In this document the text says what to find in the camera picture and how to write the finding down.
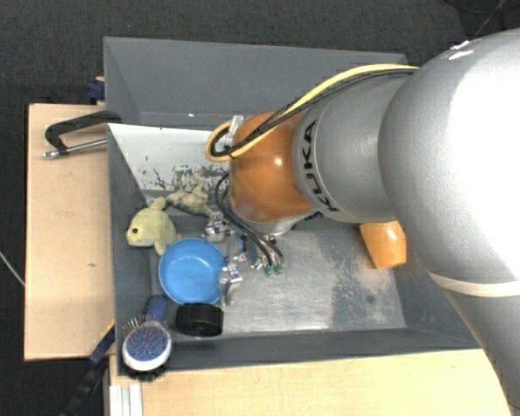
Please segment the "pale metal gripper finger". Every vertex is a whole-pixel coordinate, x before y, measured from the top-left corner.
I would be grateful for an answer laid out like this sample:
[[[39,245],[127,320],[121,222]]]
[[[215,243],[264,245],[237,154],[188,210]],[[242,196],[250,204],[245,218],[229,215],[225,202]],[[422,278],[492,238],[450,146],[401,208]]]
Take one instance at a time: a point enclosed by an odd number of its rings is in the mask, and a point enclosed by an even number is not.
[[[220,243],[231,236],[234,230],[229,221],[221,214],[212,214],[204,229],[204,240],[210,243]]]
[[[239,289],[243,277],[236,266],[227,265],[222,268],[218,275],[218,289],[220,293],[220,303],[223,306],[233,303],[233,296]]]

